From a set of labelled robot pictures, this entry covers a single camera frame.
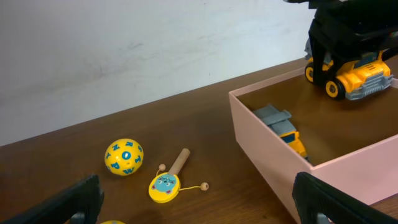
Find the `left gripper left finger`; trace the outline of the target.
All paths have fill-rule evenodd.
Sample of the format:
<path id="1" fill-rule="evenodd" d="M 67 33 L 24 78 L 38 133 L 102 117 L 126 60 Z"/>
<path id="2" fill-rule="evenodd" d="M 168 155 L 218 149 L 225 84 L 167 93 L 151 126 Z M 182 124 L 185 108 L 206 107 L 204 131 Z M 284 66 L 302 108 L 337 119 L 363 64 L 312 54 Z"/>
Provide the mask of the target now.
<path id="1" fill-rule="evenodd" d="M 90 175 L 3 224 L 96 223 L 104 202 L 98 175 Z"/>

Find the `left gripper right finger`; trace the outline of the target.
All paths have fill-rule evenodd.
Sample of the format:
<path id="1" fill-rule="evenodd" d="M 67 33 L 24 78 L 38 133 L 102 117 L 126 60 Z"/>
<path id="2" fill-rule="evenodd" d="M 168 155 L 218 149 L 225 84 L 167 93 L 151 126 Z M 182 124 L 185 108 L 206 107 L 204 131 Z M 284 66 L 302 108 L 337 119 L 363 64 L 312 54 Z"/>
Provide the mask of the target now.
<path id="1" fill-rule="evenodd" d="M 397 219 L 334 188 L 307 172 L 299 172 L 292 197 L 301 224 L 397 224 Z"/>

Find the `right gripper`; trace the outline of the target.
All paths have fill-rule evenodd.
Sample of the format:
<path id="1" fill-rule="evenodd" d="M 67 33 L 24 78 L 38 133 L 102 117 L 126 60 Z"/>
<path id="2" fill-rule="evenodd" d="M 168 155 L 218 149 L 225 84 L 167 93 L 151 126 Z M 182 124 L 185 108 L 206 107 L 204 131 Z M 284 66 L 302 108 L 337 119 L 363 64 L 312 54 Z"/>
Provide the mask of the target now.
<path id="1" fill-rule="evenodd" d="M 382 51 L 383 61 L 397 55 L 397 0 L 286 1 L 316 10 L 308 32 L 316 85 L 367 53 Z"/>

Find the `yellow grey dump truck toy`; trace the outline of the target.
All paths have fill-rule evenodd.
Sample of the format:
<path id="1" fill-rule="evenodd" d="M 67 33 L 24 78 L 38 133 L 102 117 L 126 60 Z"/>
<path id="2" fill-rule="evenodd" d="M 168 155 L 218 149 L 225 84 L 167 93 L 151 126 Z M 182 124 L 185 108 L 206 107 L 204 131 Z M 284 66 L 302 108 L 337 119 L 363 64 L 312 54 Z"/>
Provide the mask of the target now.
<path id="1" fill-rule="evenodd" d="M 271 104 L 254 110 L 253 113 L 297 154 L 308 160 L 307 151 L 299 138 L 299 132 L 290 122 L 292 115 L 287 110 L 278 110 Z"/>

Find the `yellow grey tanker truck toy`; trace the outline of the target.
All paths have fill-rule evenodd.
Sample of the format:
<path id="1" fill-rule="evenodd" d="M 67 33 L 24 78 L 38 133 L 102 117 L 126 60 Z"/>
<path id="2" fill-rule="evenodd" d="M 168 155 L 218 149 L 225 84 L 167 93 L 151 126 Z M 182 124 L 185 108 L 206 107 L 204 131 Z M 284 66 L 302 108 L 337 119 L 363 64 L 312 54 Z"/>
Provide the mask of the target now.
<path id="1" fill-rule="evenodd" d="M 359 100 L 389 88 L 394 76 L 386 60 L 397 55 L 397 47 L 379 49 L 358 43 L 337 43 L 326 50 L 320 72 L 315 71 L 311 42 L 305 46 L 308 63 L 304 75 L 313 85 L 321 86 L 334 100 Z"/>

